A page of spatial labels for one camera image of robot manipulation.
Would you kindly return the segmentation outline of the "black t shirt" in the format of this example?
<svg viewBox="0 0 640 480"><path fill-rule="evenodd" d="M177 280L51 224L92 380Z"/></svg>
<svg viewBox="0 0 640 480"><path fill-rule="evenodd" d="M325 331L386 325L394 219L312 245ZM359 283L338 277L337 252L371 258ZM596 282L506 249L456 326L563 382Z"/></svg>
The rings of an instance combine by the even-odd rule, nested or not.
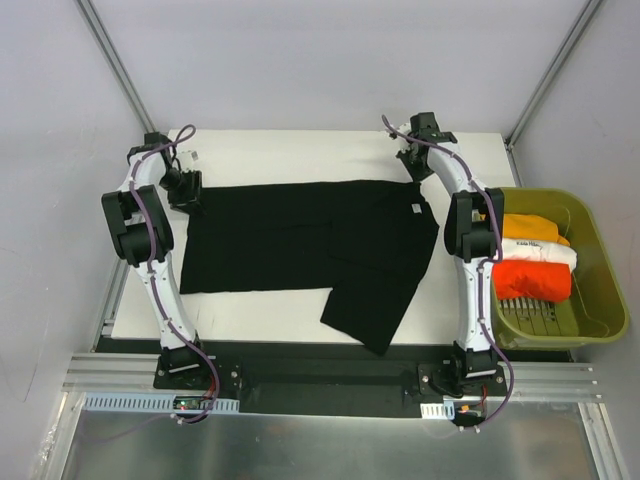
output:
<svg viewBox="0 0 640 480"><path fill-rule="evenodd" d="M330 293L321 323L386 354L425 276L439 225L416 183L205 188L187 229L183 295Z"/></svg>

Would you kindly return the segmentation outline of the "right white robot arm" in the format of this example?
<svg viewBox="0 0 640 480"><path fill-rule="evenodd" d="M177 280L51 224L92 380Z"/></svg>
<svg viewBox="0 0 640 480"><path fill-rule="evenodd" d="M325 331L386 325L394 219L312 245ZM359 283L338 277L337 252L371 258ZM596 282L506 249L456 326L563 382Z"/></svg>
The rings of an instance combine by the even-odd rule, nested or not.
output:
<svg viewBox="0 0 640 480"><path fill-rule="evenodd" d="M452 358L429 376L429 384L438 393L461 398L499 371L490 287L493 266L503 258L504 194L474 175L457 138L440 129L434 113L418 113L399 128L387 119L383 123L399 142L396 157L411 179L420 183L435 175L450 196L443 239L454 260L463 305Z"/></svg>

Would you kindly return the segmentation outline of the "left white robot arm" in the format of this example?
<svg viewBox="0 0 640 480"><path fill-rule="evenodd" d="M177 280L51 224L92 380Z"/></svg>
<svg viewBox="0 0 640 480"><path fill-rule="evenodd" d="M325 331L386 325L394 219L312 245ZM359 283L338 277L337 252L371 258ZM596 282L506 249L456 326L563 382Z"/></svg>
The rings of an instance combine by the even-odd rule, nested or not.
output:
<svg viewBox="0 0 640 480"><path fill-rule="evenodd" d="M158 191L166 191L174 211L204 213L202 173L185 169L178 159L178 145L195 133L191 124L175 139L147 133L144 143L127 155L129 168L121 186L101 197L115 252L138 275L151 301L160 333L159 370L176 374L191 389L209 382L212 367L180 297L172 267L174 235Z"/></svg>

